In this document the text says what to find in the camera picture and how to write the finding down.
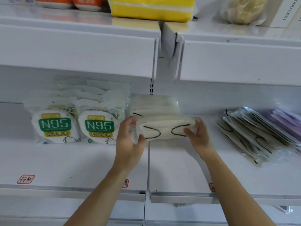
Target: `hand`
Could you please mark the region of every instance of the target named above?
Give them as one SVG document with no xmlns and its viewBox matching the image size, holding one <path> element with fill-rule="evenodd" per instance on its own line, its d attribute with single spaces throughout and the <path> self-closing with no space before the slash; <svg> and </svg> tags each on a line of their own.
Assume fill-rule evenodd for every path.
<svg viewBox="0 0 301 226">
<path fill-rule="evenodd" d="M 137 166 L 146 144 L 146 139 L 142 134 L 137 144 L 134 144 L 131 139 L 130 127 L 136 125 L 137 119 L 137 116 L 132 116 L 121 122 L 117 136 L 113 168 L 128 174 Z"/>
<path fill-rule="evenodd" d="M 216 154 L 216 151 L 210 142 L 210 136 L 204 121 L 200 119 L 200 121 L 197 122 L 197 127 L 198 130 L 196 134 L 191 132 L 188 128 L 184 129 L 184 133 L 190 139 L 194 150 L 199 154 L 201 159 L 206 162 L 208 157 Z"/>
</svg>

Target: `handwritten label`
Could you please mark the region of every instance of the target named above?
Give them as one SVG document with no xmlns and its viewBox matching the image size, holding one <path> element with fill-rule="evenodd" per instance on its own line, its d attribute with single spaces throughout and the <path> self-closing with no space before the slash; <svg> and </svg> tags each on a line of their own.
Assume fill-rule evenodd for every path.
<svg viewBox="0 0 301 226">
<path fill-rule="evenodd" d="M 210 188 L 211 192 L 215 193 L 215 188 L 214 188 L 213 183 L 209 183 L 209 188 Z"/>
<path fill-rule="evenodd" d="M 24 184 L 24 185 L 28 185 L 30 184 L 33 179 L 35 178 L 36 176 L 35 175 L 22 175 L 18 181 L 17 181 L 17 184 Z"/>
<path fill-rule="evenodd" d="M 126 179 L 126 180 L 124 181 L 124 186 L 123 186 L 122 188 L 123 188 L 123 189 L 126 189 L 128 186 L 129 186 L 129 180 Z"/>
</svg>

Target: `yellow package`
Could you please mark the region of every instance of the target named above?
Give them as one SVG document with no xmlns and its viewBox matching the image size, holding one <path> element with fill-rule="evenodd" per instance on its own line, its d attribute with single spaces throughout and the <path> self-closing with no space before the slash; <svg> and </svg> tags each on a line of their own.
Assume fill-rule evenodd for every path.
<svg viewBox="0 0 301 226">
<path fill-rule="evenodd" d="M 188 22 L 195 0 L 108 0 L 112 15 L 136 19 Z"/>
</svg>

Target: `green label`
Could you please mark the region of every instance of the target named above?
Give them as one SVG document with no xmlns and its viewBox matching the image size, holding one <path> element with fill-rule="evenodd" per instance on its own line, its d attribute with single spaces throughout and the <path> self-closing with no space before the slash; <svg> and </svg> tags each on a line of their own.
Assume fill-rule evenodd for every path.
<svg viewBox="0 0 301 226">
<path fill-rule="evenodd" d="M 86 130 L 88 132 L 111 133 L 115 131 L 113 121 L 92 121 L 85 120 Z"/>
<path fill-rule="evenodd" d="M 40 119 L 40 129 L 43 132 L 53 131 L 69 131 L 71 130 L 70 118 L 51 118 L 51 119 Z"/>
</svg>

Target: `person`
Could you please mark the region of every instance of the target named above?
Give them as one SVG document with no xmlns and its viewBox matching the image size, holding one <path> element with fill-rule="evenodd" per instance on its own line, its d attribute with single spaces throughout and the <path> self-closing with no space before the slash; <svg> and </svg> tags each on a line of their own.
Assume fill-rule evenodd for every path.
<svg viewBox="0 0 301 226">
<path fill-rule="evenodd" d="M 137 117 L 132 116 L 121 123 L 117 136 L 115 161 L 111 170 L 64 226 L 107 225 L 121 187 L 141 159 L 146 145 L 143 135 L 139 136 L 137 144 L 131 140 L 130 128 L 136 124 L 136 121 Z M 200 120 L 197 126 L 196 134 L 189 129 L 185 129 L 184 132 L 209 169 L 228 225 L 275 226 L 215 151 L 204 122 Z"/>
</svg>

